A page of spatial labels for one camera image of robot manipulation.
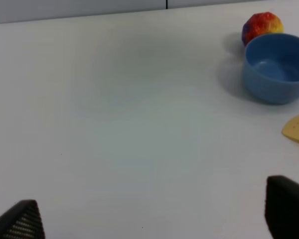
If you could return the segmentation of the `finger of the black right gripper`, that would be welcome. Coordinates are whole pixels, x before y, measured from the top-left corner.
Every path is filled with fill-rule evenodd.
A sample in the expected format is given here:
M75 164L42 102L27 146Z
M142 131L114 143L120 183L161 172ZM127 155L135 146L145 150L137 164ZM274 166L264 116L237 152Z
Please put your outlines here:
M282 175L269 176L265 219L274 239L299 239L299 183Z

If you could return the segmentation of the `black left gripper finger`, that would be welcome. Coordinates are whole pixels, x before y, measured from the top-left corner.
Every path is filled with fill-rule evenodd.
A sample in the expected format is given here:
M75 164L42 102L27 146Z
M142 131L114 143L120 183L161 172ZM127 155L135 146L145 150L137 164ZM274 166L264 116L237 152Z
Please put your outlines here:
M44 239L36 200L21 200L0 216L0 239Z

